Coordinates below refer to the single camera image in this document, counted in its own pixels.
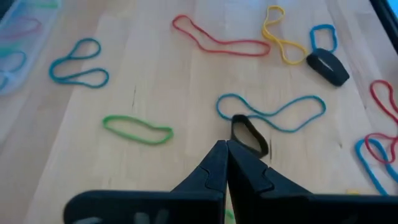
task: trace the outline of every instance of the blue rubber band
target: blue rubber band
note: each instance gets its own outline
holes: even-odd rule
[[[0,58],[8,57],[12,54],[21,54],[22,55],[22,60],[21,60],[20,64],[18,66],[16,66],[15,68],[8,70],[8,71],[4,71],[3,69],[0,69],[0,73],[6,73],[6,72],[16,73],[25,65],[27,56],[26,56],[26,53],[21,50],[10,51],[7,54],[0,54]],[[8,77],[3,78],[2,83],[0,84],[0,91],[3,90],[7,86],[8,81],[9,81]]]
[[[316,40],[315,40],[315,31],[321,30],[321,29],[329,29],[331,31],[331,38],[333,39],[333,49],[329,50],[329,52],[333,53],[337,49],[338,42],[337,42],[336,28],[330,24],[321,24],[321,25],[312,27],[312,29],[310,31],[312,50],[315,50],[318,48]]]
[[[377,191],[379,191],[381,195],[387,196],[388,193],[386,192],[384,187],[380,184],[380,182],[378,181],[377,177],[373,174],[369,164],[366,162],[365,158],[361,154],[361,146],[362,146],[362,144],[364,142],[365,142],[365,140],[362,139],[362,140],[359,140],[355,144],[356,155],[358,156],[359,161],[361,161],[363,167],[365,168],[365,171],[369,174],[369,177],[371,178],[372,183],[376,187]],[[381,143],[379,141],[375,140],[375,139],[369,139],[369,142],[372,145],[374,145],[376,147],[376,149],[379,150],[379,152],[383,156],[383,159],[387,161],[388,160],[388,156],[387,156],[386,150],[383,148]],[[391,164],[385,164],[385,167],[386,167],[386,170],[387,170],[388,174],[392,177],[392,179],[394,179],[394,181],[396,181],[398,183],[398,173],[394,170],[394,168],[391,166]]]
[[[90,42],[93,42],[93,43],[95,43],[98,46],[98,50],[95,53],[93,53],[91,55],[87,55],[87,56],[73,56],[73,54],[75,54],[75,52],[79,49],[81,44],[90,43]],[[108,83],[108,81],[109,81],[109,73],[108,73],[108,71],[106,71],[103,68],[92,68],[92,69],[89,69],[89,70],[84,71],[84,72],[78,72],[78,73],[74,73],[74,74],[71,74],[71,75],[66,75],[64,77],[58,77],[58,76],[56,76],[54,74],[55,67],[57,67],[58,65],[60,65],[60,64],[62,64],[64,62],[67,62],[69,60],[91,59],[91,58],[97,57],[100,53],[101,53],[101,44],[97,40],[95,40],[93,38],[81,39],[81,40],[79,40],[76,43],[75,47],[72,49],[72,51],[67,56],[59,58],[59,59],[56,59],[55,61],[52,62],[51,66],[50,66],[50,69],[49,69],[50,78],[54,82],[59,83],[59,84],[83,85],[83,86],[87,86],[89,88],[101,88],[101,87],[105,86]],[[102,83],[98,84],[98,85],[92,85],[92,84],[89,84],[89,83],[79,82],[79,81],[71,81],[71,79],[80,77],[82,75],[87,75],[87,74],[93,73],[93,72],[103,72],[105,74],[104,81]]]
[[[322,116],[325,112],[326,112],[326,104],[325,102],[319,97],[319,96],[315,96],[315,95],[308,95],[308,96],[301,96],[297,99],[294,99],[292,101],[290,101],[289,103],[285,104],[283,107],[279,108],[277,111],[272,112],[272,113],[266,113],[266,112],[262,112],[259,111],[255,108],[253,108],[242,96],[235,94],[235,93],[227,93],[224,95],[221,95],[217,102],[216,102],[216,110],[217,113],[219,114],[220,117],[222,117],[225,120],[231,121],[232,117],[227,116],[225,114],[223,114],[220,111],[220,102],[221,100],[225,99],[225,98],[236,98],[240,101],[242,101],[242,103],[251,111],[255,112],[254,114],[250,114],[247,115],[248,118],[256,118],[256,119],[261,119],[263,121],[265,121],[267,124],[269,124],[271,127],[273,127],[274,129],[278,130],[278,131],[282,131],[284,133],[295,133],[298,130],[302,129],[304,126],[306,126],[308,123],[310,123],[311,121],[313,121],[314,119],[319,118],[320,116]],[[284,109],[286,109],[287,107],[289,107],[290,105],[293,105],[294,103],[297,103],[299,101],[303,101],[303,100],[315,100],[317,102],[319,102],[319,104],[322,107],[322,111],[318,114],[315,114],[314,116],[312,116],[311,118],[309,118],[308,120],[306,120],[304,123],[302,123],[299,127],[294,128],[294,129],[284,129],[284,128],[280,128],[278,127],[276,124],[274,124],[273,122],[269,121],[267,119],[270,117],[273,117],[277,114],[279,114],[281,111],[283,111]]]

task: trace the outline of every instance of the black object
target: black object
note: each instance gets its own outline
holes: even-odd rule
[[[398,11],[397,9],[391,8],[389,1],[387,0],[370,0],[374,11],[380,19],[381,24],[384,29],[392,45],[394,46],[396,52],[398,52]]]
[[[325,49],[315,49],[307,57],[308,65],[334,86],[342,86],[349,74],[336,56]]]
[[[237,123],[243,123],[245,127],[249,130],[249,132],[257,139],[259,145],[260,145],[260,150],[255,150],[254,148],[245,145],[245,143],[241,142],[238,137],[235,135],[235,130],[234,130],[234,125]],[[268,143],[262,137],[261,133],[257,131],[257,129],[254,127],[254,125],[250,122],[249,118],[246,115],[243,114],[236,114],[232,117],[231,121],[231,140],[236,141],[240,145],[244,146],[246,149],[251,151],[254,155],[257,156],[257,158],[262,158],[266,155],[268,155]]]
[[[71,199],[66,224],[222,224],[228,180],[237,224],[396,223],[398,197],[317,195],[235,141],[218,141],[171,192],[99,190]]]
[[[0,0],[0,19],[4,17],[4,15],[13,3],[14,0]]]

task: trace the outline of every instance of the rubber band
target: rubber band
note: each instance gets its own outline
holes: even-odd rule
[[[315,49],[307,57],[307,63],[334,86],[342,86],[349,79],[342,62],[328,50]]]
[[[271,127],[273,127],[274,129],[281,131],[283,133],[295,133],[298,130],[302,129],[304,126],[306,126],[308,123],[310,123],[311,121],[319,118],[320,116],[322,116],[323,114],[325,114],[326,112],[326,104],[325,102],[319,97],[319,96],[315,96],[315,95],[307,95],[307,96],[301,96],[299,98],[296,98],[290,102],[288,102],[287,104],[285,104],[284,106],[282,106],[281,108],[277,109],[275,112],[271,112],[271,113],[266,113],[266,112],[262,112],[259,111],[255,108],[253,108],[242,96],[235,94],[235,93],[227,93],[224,95],[221,95],[217,102],[216,102],[216,110],[217,113],[219,114],[220,117],[222,117],[223,119],[227,120],[227,121],[231,121],[232,117],[229,117],[225,114],[223,114],[220,111],[220,103],[223,99],[225,98],[236,98],[240,101],[242,101],[242,103],[252,112],[254,112],[254,114],[250,114],[250,115],[246,115],[248,118],[256,118],[256,119],[261,119],[263,121],[265,121],[267,124],[269,124]],[[303,101],[303,100],[315,100],[317,101],[322,108],[322,111],[313,115],[311,118],[307,119],[306,121],[304,121],[300,126],[298,126],[297,128],[294,129],[285,129],[285,128],[280,128],[279,126],[277,126],[276,124],[274,124],[272,121],[268,120],[267,118],[273,117],[275,115],[278,115],[280,112],[282,112],[284,109],[288,108],[289,106],[299,102],[299,101]]]
[[[380,99],[377,97],[376,92],[374,91],[374,86],[375,86],[375,84],[383,84],[384,86],[386,86],[386,87],[388,88],[388,90],[389,90],[389,101],[390,101],[390,104],[391,104],[392,108],[394,109],[394,111],[395,111],[396,113],[398,113],[398,107],[397,107],[397,105],[396,105],[396,103],[395,103],[395,100],[394,100],[394,89],[392,88],[392,85],[391,85],[389,82],[385,81],[385,80],[374,80],[374,81],[371,83],[369,89],[370,89],[370,92],[371,92],[371,95],[372,95],[374,101],[375,101],[376,104],[380,107],[380,109],[382,109],[383,112],[385,112],[385,114],[387,114],[390,118],[392,118],[392,119],[394,120],[395,124],[398,125],[398,118],[397,118],[395,115],[393,115],[393,114],[383,105],[383,103],[380,101]],[[392,157],[391,160],[388,160],[388,158],[387,158],[387,159],[385,159],[385,158],[384,158],[384,159],[380,159],[380,158],[376,155],[376,153],[373,152],[373,150],[372,150],[372,148],[371,148],[371,146],[370,146],[370,144],[369,144],[369,138],[381,138],[381,139],[388,139],[388,140],[391,140],[391,141],[392,141],[392,142],[391,142],[391,145],[390,145],[390,148],[391,148],[391,157]],[[383,164],[391,164],[391,163],[393,163],[393,162],[396,160],[395,146],[396,146],[396,144],[397,144],[397,142],[398,142],[398,136],[392,137],[392,136],[388,136],[388,135],[383,134],[383,133],[371,133],[371,134],[368,134],[367,136],[365,136],[364,139],[365,139],[366,148],[368,149],[368,151],[370,152],[370,154],[371,154],[377,161],[379,161],[379,162],[381,162],[381,163],[383,163]]]
[[[360,195],[361,193],[356,190],[356,189],[347,189],[346,190],[346,194],[350,194],[350,195]]]
[[[235,223],[235,216],[232,209],[225,209],[225,217],[228,217],[233,223]]]
[[[35,7],[44,8],[44,9],[58,9],[58,3],[56,1],[51,2],[51,3],[40,3],[40,2],[25,1],[24,3],[33,5]]]
[[[125,133],[124,131],[117,130],[108,125],[108,123],[110,121],[117,121],[117,120],[141,124],[141,125],[148,127],[149,129],[165,131],[168,134],[166,135],[166,137],[164,137],[163,139],[158,140],[158,141],[144,139],[142,137],[139,137],[139,136],[136,136],[133,134],[129,134],[129,133]],[[109,115],[102,120],[102,124],[105,129],[107,129],[108,131],[111,131],[114,134],[117,134],[118,136],[121,136],[126,139],[130,139],[133,141],[137,141],[140,143],[149,144],[149,145],[163,144],[174,136],[173,129],[168,126],[156,126],[154,124],[151,124],[150,122],[147,122],[147,121],[144,121],[139,118],[132,117],[132,116],[127,116],[127,115]]]
[[[97,47],[98,47],[98,49],[97,49],[97,51],[95,53],[87,55],[87,56],[73,56],[82,44],[90,43],[90,42],[96,44]],[[66,75],[64,77],[58,77],[58,76],[56,76],[54,74],[55,68],[58,65],[62,64],[62,63],[65,63],[65,62],[70,61],[70,60],[86,60],[86,59],[95,58],[100,53],[101,53],[101,44],[97,40],[95,40],[93,38],[81,39],[75,44],[74,48],[72,49],[72,51],[67,56],[62,57],[62,58],[58,58],[58,59],[56,59],[55,61],[53,61],[51,63],[51,66],[49,68],[50,78],[54,82],[59,83],[59,84],[83,85],[83,86],[87,86],[88,88],[101,88],[101,87],[105,86],[108,83],[108,81],[109,81],[109,73],[108,73],[108,71],[106,71],[103,68],[92,68],[92,69],[89,69],[89,70],[84,71],[84,72],[78,72],[78,73],[74,73],[74,74],[71,74],[71,75]],[[103,72],[105,74],[104,81],[101,82],[100,84],[97,84],[97,85],[92,85],[92,84],[89,84],[89,83],[86,83],[86,82],[70,81],[71,79],[80,77],[82,75],[87,75],[87,74],[93,73],[93,72]]]
[[[102,219],[97,218],[97,217],[90,217],[90,218],[85,218],[82,220],[77,220],[73,224],[100,224],[102,223]]]
[[[370,179],[372,180],[372,183],[374,184],[375,188],[381,195],[388,195],[384,187],[380,184],[378,181],[377,177],[373,174],[369,164],[366,162],[365,158],[361,154],[361,146],[365,142],[364,139],[359,140],[355,144],[355,152],[356,155],[358,156],[359,161],[362,163],[363,167],[365,168],[365,171],[369,174]],[[388,156],[386,153],[386,150],[383,148],[381,143],[375,139],[368,139],[368,142],[370,142],[372,145],[376,147],[376,149],[379,150],[379,152],[382,154],[384,160],[388,160]],[[387,173],[391,176],[391,178],[398,183],[398,173],[394,170],[394,168],[391,166],[391,164],[385,164]]]
[[[21,43],[21,41],[13,41],[12,43],[0,45],[0,57],[15,52],[21,46]]]
[[[188,19],[191,22],[191,25],[199,32],[201,32],[202,34],[204,34],[205,36],[207,36],[208,38],[210,38],[213,42],[216,42],[217,44],[220,45],[233,45],[233,44],[243,44],[243,43],[248,43],[248,44],[257,44],[257,45],[261,45],[261,46],[265,46],[265,50],[261,53],[258,54],[251,54],[251,53],[244,53],[244,52],[235,52],[235,51],[231,51],[231,50],[210,50],[210,49],[206,49],[204,48],[204,46],[202,46],[199,42],[199,40],[192,35],[191,33],[189,33],[188,31],[182,29],[181,27],[179,27],[177,25],[177,21],[180,19]],[[207,33],[206,31],[204,31],[202,28],[200,28],[199,26],[197,26],[188,16],[186,15],[178,15],[176,18],[173,19],[172,21],[172,25],[175,29],[177,29],[178,31],[188,35],[192,40],[194,40],[197,43],[197,46],[199,47],[200,50],[203,50],[205,52],[208,53],[214,53],[214,54],[231,54],[231,55],[239,55],[239,56],[248,56],[248,57],[262,57],[265,56],[267,54],[269,54],[271,47],[268,43],[265,43],[263,41],[260,40],[231,40],[231,41],[223,41],[223,40],[217,40],[214,37],[212,37],[209,33]]]
[[[38,19],[33,18],[33,17],[22,16],[22,17],[18,17],[17,20],[22,20],[23,22],[34,22],[35,27],[33,27],[29,30],[17,32],[15,34],[0,35],[0,39],[6,39],[6,40],[19,39],[19,38],[25,37],[31,33],[38,32],[42,27],[42,23]]]
[[[235,125],[241,123],[245,125],[246,129],[250,132],[250,134],[257,140],[257,142],[260,145],[260,151],[254,149],[251,146],[248,146],[247,144],[243,143],[242,141],[239,140],[237,135],[235,134]],[[268,142],[264,137],[261,135],[259,131],[257,131],[256,127],[250,122],[249,118],[246,115],[242,114],[236,114],[232,117],[231,120],[231,138],[230,140],[236,141],[238,144],[243,146],[245,149],[253,153],[257,158],[261,159],[264,156],[268,155],[269,152],[269,147],[268,147]]]
[[[269,11],[273,10],[273,9],[280,11],[282,13],[282,15],[278,19],[276,19],[274,21],[269,21]],[[276,23],[280,22],[284,17],[285,17],[285,10],[282,7],[280,7],[280,6],[268,6],[268,8],[267,8],[267,17],[266,17],[266,19],[264,21],[264,24],[262,25],[262,36],[265,39],[269,39],[269,40],[275,42],[279,46],[282,60],[285,63],[287,63],[289,65],[296,65],[296,64],[299,64],[299,63],[303,62],[305,60],[306,56],[308,55],[308,51],[306,50],[306,48],[304,46],[298,44],[298,43],[295,43],[295,42],[292,42],[292,41],[289,41],[289,40],[278,39],[276,36],[272,35],[269,32],[268,28],[267,28],[267,26],[269,26],[269,25],[273,25],[273,24],[276,24]],[[291,60],[287,59],[287,57],[285,55],[285,49],[284,49],[283,44],[293,45],[294,47],[297,47],[298,49],[300,49],[303,52],[303,58],[301,58],[300,60],[297,60],[297,61],[291,61]]]
[[[338,46],[338,42],[337,42],[337,35],[336,35],[336,28],[333,25],[330,24],[320,24],[317,25],[315,27],[312,27],[311,31],[310,31],[310,38],[311,38],[311,46],[312,46],[312,50],[317,49],[317,42],[315,40],[315,31],[316,30],[322,30],[322,29],[328,29],[331,31],[331,38],[333,39],[333,49],[329,50],[330,53],[333,53]]]
[[[0,55],[0,58],[8,57],[8,56],[10,56],[12,54],[21,54],[22,55],[22,60],[21,60],[21,62],[20,62],[20,64],[18,66],[16,66],[15,68],[13,68],[11,70],[5,71],[3,69],[0,69],[0,75],[4,76],[4,78],[2,80],[2,83],[0,84],[0,91],[3,90],[7,86],[9,81],[11,81],[11,76],[7,75],[7,74],[8,73],[16,73],[16,72],[18,72],[25,65],[26,60],[27,60],[26,53],[21,51],[21,50],[15,51],[15,52],[10,52],[7,55]]]

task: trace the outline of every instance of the red rubber band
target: red rubber band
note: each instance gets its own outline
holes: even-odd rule
[[[396,113],[398,113],[398,106],[396,105],[395,100],[394,100],[394,89],[392,88],[392,85],[391,85],[389,82],[385,81],[385,80],[374,80],[374,81],[371,83],[370,88],[369,88],[369,89],[370,89],[370,92],[371,92],[371,95],[372,95],[374,101],[376,102],[376,104],[380,107],[380,109],[383,110],[383,112],[385,112],[385,114],[387,114],[390,118],[392,118],[392,119],[394,120],[394,122],[398,125],[398,117],[397,117],[396,115],[392,114],[392,113],[383,105],[383,103],[381,103],[380,99],[377,97],[376,92],[374,91],[374,86],[375,86],[375,84],[377,84],[377,83],[383,84],[384,86],[387,86],[388,91],[389,91],[389,101],[390,101],[390,104],[391,104],[392,108],[394,109],[394,111],[395,111]],[[374,151],[373,151],[373,149],[372,149],[372,147],[370,146],[370,143],[369,143],[369,138],[370,138],[370,137],[372,137],[372,138],[375,138],[375,137],[376,137],[376,138],[388,139],[388,140],[391,140],[391,141],[392,141],[392,142],[391,142],[391,145],[390,145],[391,157],[392,157],[391,160],[386,161],[386,160],[384,160],[384,159],[381,159],[381,158],[379,158],[379,157],[376,155],[376,153],[374,153]],[[393,162],[396,160],[395,146],[396,146],[396,144],[397,144],[397,142],[398,142],[398,136],[391,137],[391,136],[388,136],[388,135],[383,134],[383,133],[371,133],[371,134],[368,134],[367,136],[365,136],[364,140],[365,140],[366,148],[368,149],[368,151],[370,152],[370,154],[371,154],[377,161],[379,161],[379,162],[381,162],[381,163],[383,163],[383,164],[391,164],[391,163],[393,163]]]
[[[210,50],[210,49],[206,49],[204,48],[204,46],[202,46],[199,43],[199,40],[193,36],[191,33],[189,33],[188,31],[182,29],[181,27],[179,27],[177,25],[177,21],[183,18],[187,18],[189,19],[189,21],[191,22],[192,26],[198,30],[199,32],[201,32],[202,34],[205,34],[208,38],[210,38],[212,41],[216,42],[217,44],[221,44],[221,45],[231,45],[231,44],[242,44],[242,43],[251,43],[251,44],[258,44],[261,46],[265,46],[266,49],[258,54],[251,54],[251,53],[244,53],[244,52],[235,52],[235,51],[230,51],[230,50]],[[209,33],[207,33],[206,31],[204,31],[202,28],[198,27],[188,16],[186,15],[178,15],[176,18],[173,19],[172,21],[172,25],[175,29],[179,30],[180,32],[183,32],[184,34],[187,34],[192,40],[194,40],[199,49],[208,52],[208,53],[214,53],[214,54],[231,54],[231,55],[240,55],[240,56],[247,56],[247,57],[262,57],[265,56],[267,54],[269,54],[270,50],[271,50],[271,46],[263,41],[260,40],[232,40],[232,41],[222,41],[222,40],[217,40],[214,37],[212,37]]]
[[[21,37],[24,37],[26,35],[29,35],[31,33],[39,31],[40,28],[42,27],[42,23],[38,19],[33,18],[33,17],[25,17],[24,16],[24,17],[19,17],[17,19],[20,19],[20,20],[23,20],[23,21],[27,21],[27,22],[35,22],[36,25],[32,29],[21,31],[21,32],[17,32],[15,34],[0,35],[0,39],[19,39]]]

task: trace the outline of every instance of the wood grain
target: wood grain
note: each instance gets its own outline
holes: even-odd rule
[[[177,14],[188,14],[219,39],[261,40],[271,4],[286,10],[271,32],[308,49],[313,26],[336,27],[335,54],[351,74],[343,87],[333,88],[304,63],[285,65],[275,44],[266,58],[210,55],[170,26]],[[104,67],[111,74],[109,84],[92,90],[53,83],[47,75],[50,63],[84,37],[98,39],[103,53],[58,72]],[[331,47],[326,32],[317,37],[318,46]],[[83,53],[91,50],[86,47]],[[297,49],[287,51],[292,60],[301,57]],[[27,83],[0,98],[0,223],[61,223],[66,202],[90,189],[172,189],[216,140],[229,138],[230,124],[215,111],[217,97],[226,92],[242,94],[266,111],[302,95],[323,98],[326,114],[295,134],[253,121],[272,144],[272,159],[264,162],[312,192],[356,189],[376,194],[353,145],[373,131],[396,134],[396,126],[368,92],[374,79],[398,86],[396,62],[397,54],[366,0],[65,1]],[[84,80],[97,82],[98,77]],[[386,102],[386,91],[378,92]],[[246,112],[233,100],[221,108],[228,114]],[[308,101],[273,121],[291,128],[319,110]],[[121,139],[101,127],[108,114],[172,126],[175,137],[156,147]],[[387,191],[396,194],[384,168],[363,151]]]

